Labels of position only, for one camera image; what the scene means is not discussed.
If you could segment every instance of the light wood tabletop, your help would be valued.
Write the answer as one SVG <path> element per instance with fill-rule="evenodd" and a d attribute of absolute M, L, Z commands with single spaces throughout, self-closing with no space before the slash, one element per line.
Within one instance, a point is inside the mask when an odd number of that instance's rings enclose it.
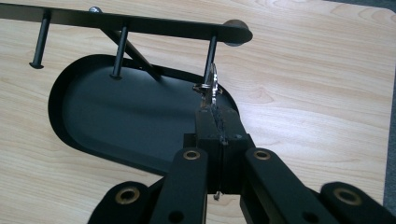
<path fill-rule="evenodd" d="M 2 3 L 164 19 L 244 21 L 253 40 L 218 44 L 219 83 L 257 147 L 273 150 L 311 189 L 352 184 L 382 203 L 396 62 L 396 16 L 319 0 Z M 115 185 L 160 177 L 67 146 L 51 129 L 55 79 L 90 54 L 115 55 L 100 30 L 51 25 L 41 70 L 29 62 L 40 24 L 0 20 L 0 223 L 86 223 Z M 208 42 L 130 34 L 155 64 L 202 74 Z M 239 198 L 209 196 L 207 223 L 244 223 Z"/>

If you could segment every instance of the metal screw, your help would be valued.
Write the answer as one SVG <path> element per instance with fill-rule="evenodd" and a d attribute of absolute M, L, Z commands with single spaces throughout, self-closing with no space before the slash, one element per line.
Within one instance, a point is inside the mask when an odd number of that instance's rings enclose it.
<path fill-rule="evenodd" d="M 90 7 L 90 9 L 88 11 L 90 11 L 90 12 L 102 12 L 102 9 L 100 9 L 99 7 Z"/>

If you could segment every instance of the black metal plate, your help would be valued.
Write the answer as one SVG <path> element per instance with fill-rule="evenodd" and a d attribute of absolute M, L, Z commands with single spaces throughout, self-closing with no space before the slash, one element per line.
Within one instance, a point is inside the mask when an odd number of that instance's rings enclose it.
<path fill-rule="evenodd" d="M 166 174 L 184 133 L 195 133 L 201 96 L 199 76 L 162 77 L 122 67 L 114 80 L 114 56 L 92 55 L 65 68 L 49 96 L 49 120 L 70 147 L 155 174 Z M 124 66 L 132 60 L 124 59 Z M 237 110 L 224 91 L 219 105 Z"/>

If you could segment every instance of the black rubber tip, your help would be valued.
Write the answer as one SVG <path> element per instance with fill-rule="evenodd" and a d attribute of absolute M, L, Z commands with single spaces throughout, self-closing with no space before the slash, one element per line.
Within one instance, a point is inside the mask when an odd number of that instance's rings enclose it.
<path fill-rule="evenodd" d="M 43 65 L 38 64 L 38 63 L 29 63 L 29 64 L 30 64 L 30 66 L 32 66 L 34 69 L 41 69 L 41 68 L 44 67 Z"/>
<path fill-rule="evenodd" d="M 236 26 L 236 27 L 242 27 L 242 28 L 248 29 L 248 25 L 240 20 L 226 21 L 226 22 L 224 22 L 224 25 L 230 25 L 230 26 Z M 231 46 L 231 47 L 238 47 L 238 46 L 242 45 L 242 44 L 233 44 L 233 43 L 224 43 L 224 44 Z"/>

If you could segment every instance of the black bar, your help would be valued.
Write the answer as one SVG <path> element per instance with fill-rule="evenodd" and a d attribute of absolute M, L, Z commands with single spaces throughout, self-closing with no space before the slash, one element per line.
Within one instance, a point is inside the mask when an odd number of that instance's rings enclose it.
<path fill-rule="evenodd" d="M 205 84 L 208 84 L 210 68 L 212 66 L 212 63 L 215 61 L 215 52 L 216 52 L 217 43 L 218 43 L 218 37 L 216 35 L 212 35 L 212 37 L 210 38 L 209 51 L 207 53 L 207 58 L 206 58 L 206 66 L 205 66 L 205 73 L 204 73 L 204 83 Z"/>
<path fill-rule="evenodd" d="M 220 191 L 222 175 L 222 148 L 219 146 L 219 130 L 210 107 L 195 112 L 196 146 L 203 148 L 209 156 L 207 174 L 209 194 Z"/>
<path fill-rule="evenodd" d="M 254 189 L 248 182 L 245 182 L 241 191 L 241 198 L 239 200 L 242 213 L 244 214 L 247 224 L 268 224 L 270 219 L 260 204 Z"/>
<path fill-rule="evenodd" d="M 189 72 L 185 72 L 185 71 L 181 71 L 181 70 L 177 70 L 177 69 L 173 69 L 173 68 L 168 68 L 168 67 L 162 67 L 162 66 L 159 66 L 156 64 L 153 64 L 152 66 L 154 66 L 154 69 L 156 71 L 159 71 L 159 73 L 165 77 L 173 77 L 173 78 L 177 78 L 180 80 L 189 81 L 192 83 L 202 83 L 202 80 L 203 80 L 202 76 L 198 76 L 193 73 L 189 73 Z"/>
<path fill-rule="evenodd" d="M 176 154 L 150 223 L 205 223 L 207 160 L 196 147 Z"/>
<path fill-rule="evenodd" d="M 235 110 L 223 105 L 217 105 L 216 108 L 212 107 L 212 113 L 219 131 L 224 134 L 224 141 L 227 142 L 222 146 L 220 191 L 225 194 L 240 194 L 243 184 L 241 181 L 243 160 L 241 158 L 244 158 L 246 150 L 254 146 L 254 143 L 250 141 L 239 114 Z"/>
<path fill-rule="evenodd" d="M 247 181 L 270 223 L 338 223 L 274 152 L 252 148 L 245 156 Z"/>
<path fill-rule="evenodd" d="M 128 38 L 128 27 L 125 25 L 122 27 L 122 31 L 120 35 L 120 43 L 119 43 L 119 48 L 117 49 L 116 61 L 114 62 L 113 74 L 110 75 L 116 80 L 122 79 L 120 75 L 120 71 L 122 68 L 122 60 L 123 60 L 123 54 L 125 52 L 125 45 L 127 38 Z"/>
<path fill-rule="evenodd" d="M 93 210 L 88 224 L 145 223 L 151 192 L 141 183 L 128 181 L 113 187 Z"/>
<path fill-rule="evenodd" d="M 246 43 L 253 37 L 253 34 L 245 27 L 227 24 L 174 21 L 53 7 L 0 4 L 0 19 L 41 22 L 44 12 L 50 13 L 51 23 L 61 25 L 120 31 L 123 23 L 126 22 L 129 24 L 129 32 L 202 40 L 210 40 L 213 34 L 217 34 L 219 42 L 235 44 Z"/>
<path fill-rule="evenodd" d="M 346 183 L 333 182 L 324 185 L 319 198 L 341 223 L 396 223 L 396 217 L 385 207 L 370 198 L 361 189 Z"/>
<path fill-rule="evenodd" d="M 44 66 L 41 64 L 44 55 L 44 48 L 46 47 L 47 35 L 50 28 L 50 14 L 44 13 L 41 22 L 40 33 L 38 34 L 37 45 L 35 46 L 35 57 L 33 62 L 29 63 L 35 69 L 41 69 Z"/>

